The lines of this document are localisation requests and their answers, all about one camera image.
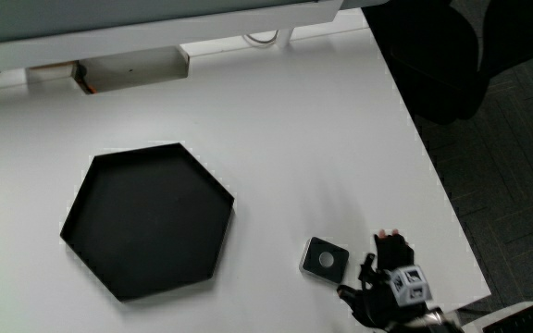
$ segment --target black hexagonal tray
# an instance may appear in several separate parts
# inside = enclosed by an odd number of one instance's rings
[[[180,144],[98,155],[61,238],[124,302],[211,278],[233,201]]]

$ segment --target gray carpet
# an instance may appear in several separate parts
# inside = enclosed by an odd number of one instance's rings
[[[480,43],[488,2],[452,2]],[[533,59],[492,79],[472,119],[415,123],[492,292],[467,308],[533,301]],[[465,323],[479,316],[461,313]]]

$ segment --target black office chair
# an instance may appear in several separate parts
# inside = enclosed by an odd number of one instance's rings
[[[478,69],[477,36],[445,0],[363,8],[407,108],[439,124],[469,119],[491,77],[533,57],[533,0],[492,0]]]

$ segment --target square coaster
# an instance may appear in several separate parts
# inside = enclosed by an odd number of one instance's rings
[[[313,237],[305,245],[300,270],[316,278],[340,284],[348,261],[347,250]]]

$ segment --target white device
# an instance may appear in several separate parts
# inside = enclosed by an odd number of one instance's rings
[[[401,307],[431,299],[429,285],[418,265],[399,267],[391,271],[390,288],[398,306]]]
[[[269,6],[278,1],[254,1],[260,6],[257,9],[221,12],[221,14],[194,15],[187,14],[186,18],[147,21],[140,24],[123,24],[104,29],[89,29],[77,31],[38,31],[44,37],[28,39],[15,39],[14,29],[0,33],[6,38],[0,42],[0,72],[16,68],[30,68],[44,66],[66,61],[82,60],[99,56],[124,54],[133,51],[148,50],[166,46],[177,46],[182,43],[201,42],[218,38],[239,36],[249,33],[264,31],[284,30],[281,34],[283,39],[291,38],[291,30],[294,27],[330,22],[334,19],[339,9],[349,9],[361,6],[373,6],[387,2],[388,0],[316,0],[297,1],[292,5]],[[6,10],[6,15],[13,20],[18,13],[28,13],[32,20],[21,22],[36,24],[39,20],[55,21],[55,19],[71,18],[73,20],[94,16],[95,13],[84,13],[84,9],[74,7],[76,2],[58,2],[61,8],[53,6],[55,13],[49,13],[43,8],[51,6],[44,0],[29,0],[22,2],[6,2],[0,6],[0,10]],[[130,4],[131,8],[120,9],[118,3],[110,4],[108,10],[127,17],[130,11],[140,10],[139,2]],[[157,2],[157,8],[167,10],[167,6],[199,6],[199,0],[187,2]],[[10,24],[4,19],[0,24]]]

